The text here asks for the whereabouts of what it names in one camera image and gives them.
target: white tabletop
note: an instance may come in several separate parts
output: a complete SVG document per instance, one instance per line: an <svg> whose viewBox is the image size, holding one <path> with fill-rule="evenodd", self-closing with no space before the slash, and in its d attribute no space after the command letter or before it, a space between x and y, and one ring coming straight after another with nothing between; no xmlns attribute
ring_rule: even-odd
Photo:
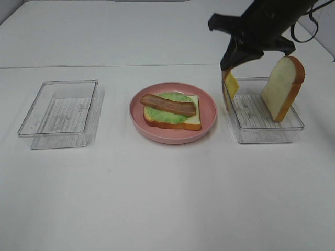
<svg viewBox="0 0 335 251"><path fill-rule="evenodd" d="M180 8L173 7L177 3L154 3L153 12L148 3L28 2L0 26L1 67L202 64L0 69L1 251L333 250L332 57L316 41L296 45L294 55L306 70L295 101L305 129L296 142L240 145L224 109L218 65L229 36L207 30L213 12L226 13L214 8L222 2L191 0L178 3ZM227 4L230 14L245 9L235 3L242 0ZM66 8L57 7L63 4ZM131 13L131 22L123 9ZM145 47L147 36L154 34L149 31L162 25L152 18L170 16L163 9L176 15L171 19L174 29L163 23L169 33L153 37L168 52L164 57L154 53L158 46ZM175 20L189 9L198 17L187 14L189 19ZM98 36L113 17L119 24L128 20L132 31L142 27L136 33L140 51L115 23L105 37ZM140 17L145 26L137 22ZM188 22L203 25L202 31L184 33ZM299 26L297 33L306 36ZM183 48L170 47L179 36ZM118 46L109 47L111 38ZM188 47L191 41L199 42ZM213 44L204 49L208 41ZM281 56L267 52L233 73L268 76ZM105 89L95 142L80 149L30 150L17 130L41 84L75 79L98 79ZM134 94L171 81L204 89L217 105L218 121L196 142L155 143L131 123L128 105Z"/></svg>
<svg viewBox="0 0 335 251"><path fill-rule="evenodd" d="M328 65L306 76L296 100L305 130L295 143L277 145L235 141L218 66L0 70L6 87L0 99L0 247L332 250L335 119L326 104L333 104L335 86ZM42 82L91 78L105 88L94 144L33 151L18 138ZM219 116L204 138L164 145L135 130L131 98L165 81L191 83L212 95Z"/></svg>

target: bread slice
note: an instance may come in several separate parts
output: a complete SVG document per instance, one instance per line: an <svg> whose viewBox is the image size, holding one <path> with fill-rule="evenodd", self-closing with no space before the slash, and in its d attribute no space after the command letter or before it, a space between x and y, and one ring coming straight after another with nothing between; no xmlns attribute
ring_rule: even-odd
<svg viewBox="0 0 335 251"><path fill-rule="evenodd" d="M200 111L199 111L199 100L198 96L188 96L195 104L196 107L196 115L188 117L182 123L174 123L173 119L171 122L162 122L155 118L153 118L148 112L148 106L144 106L144 120L148 125L151 127L159 127L159 128L167 128L167 129L186 129L186 130L200 130L201 129L201 121L200 121ZM169 116L167 111L161 111L163 114Z"/></svg>
<svg viewBox="0 0 335 251"><path fill-rule="evenodd" d="M285 56L278 61L261 92L275 122L283 121L304 79L305 70L297 58Z"/></svg>

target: white wall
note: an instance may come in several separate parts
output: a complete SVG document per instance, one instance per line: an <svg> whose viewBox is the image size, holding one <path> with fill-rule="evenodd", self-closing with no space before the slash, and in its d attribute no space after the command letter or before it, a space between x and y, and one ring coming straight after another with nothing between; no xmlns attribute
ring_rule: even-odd
<svg viewBox="0 0 335 251"><path fill-rule="evenodd" d="M327 0L319 0L315 7L327 2ZM327 5L321 10L313 13L314 18L319 23L319 31L316 39L322 44L326 50L335 57L335 2ZM311 34L315 31L315 24L310 21L308 15L300 18L299 23L305 27Z"/></svg>
<svg viewBox="0 0 335 251"><path fill-rule="evenodd" d="M0 24L23 4L23 0L0 0Z"/></svg>

